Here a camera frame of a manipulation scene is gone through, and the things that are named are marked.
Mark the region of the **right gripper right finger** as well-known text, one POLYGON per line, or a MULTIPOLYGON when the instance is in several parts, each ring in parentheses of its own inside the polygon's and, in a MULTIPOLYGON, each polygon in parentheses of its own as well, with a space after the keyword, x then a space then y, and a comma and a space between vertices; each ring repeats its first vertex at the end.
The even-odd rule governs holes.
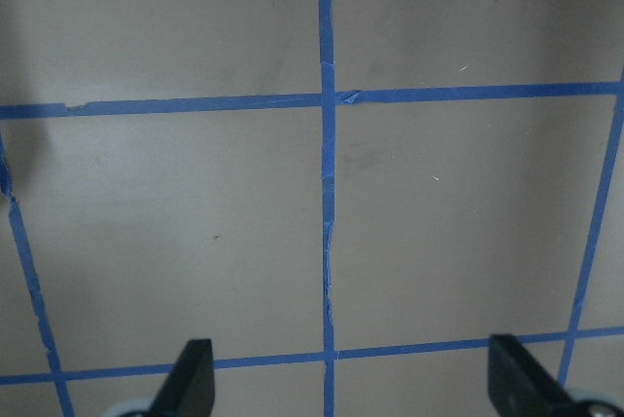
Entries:
POLYGON ((499 416, 562 416, 570 396, 512 334, 492 334, 487 350, 487 395, 499 416))

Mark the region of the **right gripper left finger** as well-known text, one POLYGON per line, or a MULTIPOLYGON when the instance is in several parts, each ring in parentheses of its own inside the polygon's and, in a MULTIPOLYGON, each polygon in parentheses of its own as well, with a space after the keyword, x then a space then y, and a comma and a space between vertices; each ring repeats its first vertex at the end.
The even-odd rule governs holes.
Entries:
POLYGON ((210 339, 189 340, 150 405, 151 416, 209 417, 215 406, 210 339))

